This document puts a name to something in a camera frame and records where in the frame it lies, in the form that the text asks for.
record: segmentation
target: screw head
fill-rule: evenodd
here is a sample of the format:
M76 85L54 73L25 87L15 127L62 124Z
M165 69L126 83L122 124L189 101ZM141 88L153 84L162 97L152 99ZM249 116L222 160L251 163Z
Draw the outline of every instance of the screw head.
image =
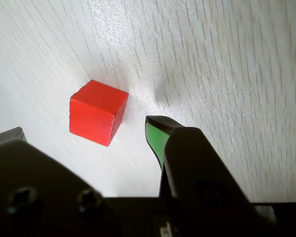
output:
M8 197L7 212L14 215L33 205L37 200L37 190L32 187L22 187Z
M102 203L102 195L94 189L83 190L78 195L78 209L80 213L92 212L98 209Z
M201 200L212 207L222 207L228 203L227 191L215 182L203 182L199 185L198 193Z

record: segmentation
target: white wooden table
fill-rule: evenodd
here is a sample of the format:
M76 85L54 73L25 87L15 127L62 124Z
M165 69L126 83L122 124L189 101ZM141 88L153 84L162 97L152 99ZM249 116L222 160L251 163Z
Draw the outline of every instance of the white wooden table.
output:
M108 148L69 133L91 79L130 93ZM296 201L296 0L0 0L0 132L105 196L157 196L146 115L201 128L250 201Z

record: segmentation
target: wooden block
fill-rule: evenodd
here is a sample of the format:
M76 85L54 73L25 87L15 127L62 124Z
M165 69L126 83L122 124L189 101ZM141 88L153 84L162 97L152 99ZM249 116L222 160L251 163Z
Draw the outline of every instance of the wooden block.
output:
M70 132L108 146L119 128L128 93L91 80L70 99Z

